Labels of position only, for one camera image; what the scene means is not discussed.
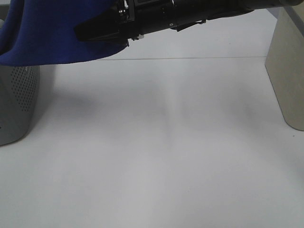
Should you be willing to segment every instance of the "black cylinder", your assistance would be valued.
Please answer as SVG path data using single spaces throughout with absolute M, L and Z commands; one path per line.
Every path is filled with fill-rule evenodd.
M 303 0 L 239 0 L 241 5 L 249 9 L 264 9 L 283 6 L 295 6 Z

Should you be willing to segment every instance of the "perforated grille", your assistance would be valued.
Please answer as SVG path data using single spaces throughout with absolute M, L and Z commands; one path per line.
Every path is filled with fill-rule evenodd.
M 21 108 L 28 112 L 37 86 L 37 73 L 33 67 L 15 67 L 11 72 L 11 89 Z

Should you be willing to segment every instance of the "blue fabric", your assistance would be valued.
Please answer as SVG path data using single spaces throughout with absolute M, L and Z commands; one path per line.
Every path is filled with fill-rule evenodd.
M 33 66 L 104 58 L 125 47 L 80 42 L 73 27 L 107 10 L 113 0 L 12 0 L 0 29 L 0 64 Z

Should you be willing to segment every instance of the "gray plastic housing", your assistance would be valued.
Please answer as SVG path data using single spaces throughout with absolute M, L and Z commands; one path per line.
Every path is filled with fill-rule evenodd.
M 0 65 L 0 146 L 28 131 L 39 89 L 39 66 Z

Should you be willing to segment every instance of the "beige stand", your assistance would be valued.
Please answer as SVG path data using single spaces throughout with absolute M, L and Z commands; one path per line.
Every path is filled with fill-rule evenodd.
M 281 9 L 266 68 L 285 121 L 304 131 L 304 4 Z

